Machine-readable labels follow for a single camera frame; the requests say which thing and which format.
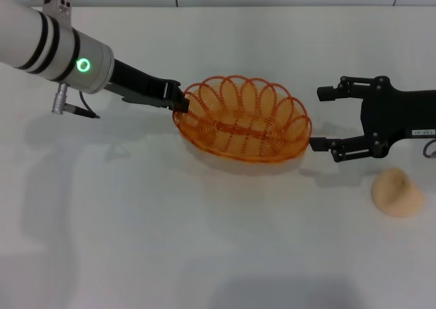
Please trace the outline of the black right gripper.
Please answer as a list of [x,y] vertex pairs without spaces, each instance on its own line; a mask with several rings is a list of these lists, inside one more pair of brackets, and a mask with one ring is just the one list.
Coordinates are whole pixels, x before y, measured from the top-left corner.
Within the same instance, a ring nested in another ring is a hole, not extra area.
[[311,137],[314,152],[330,152],[334,162],[386,157],[391,146],[406,139],[435,138],[435,91],[400,91],[386,76],[342,76],[336,87],[317,89],[320,101],[362,99],[364,136],[345,139]]

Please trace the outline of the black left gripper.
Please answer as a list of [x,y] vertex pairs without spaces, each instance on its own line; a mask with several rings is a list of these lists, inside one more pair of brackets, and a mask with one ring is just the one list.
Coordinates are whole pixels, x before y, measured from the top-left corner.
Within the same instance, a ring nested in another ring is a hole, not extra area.
[[[122,96],[122,100],[127,103],[188,113],[189,100],[181,94],[180,86],[181,83],[176,80],[150,76],[115,59],[112,75],[104,89]],[[173,97],[170,105],[165,97]]]

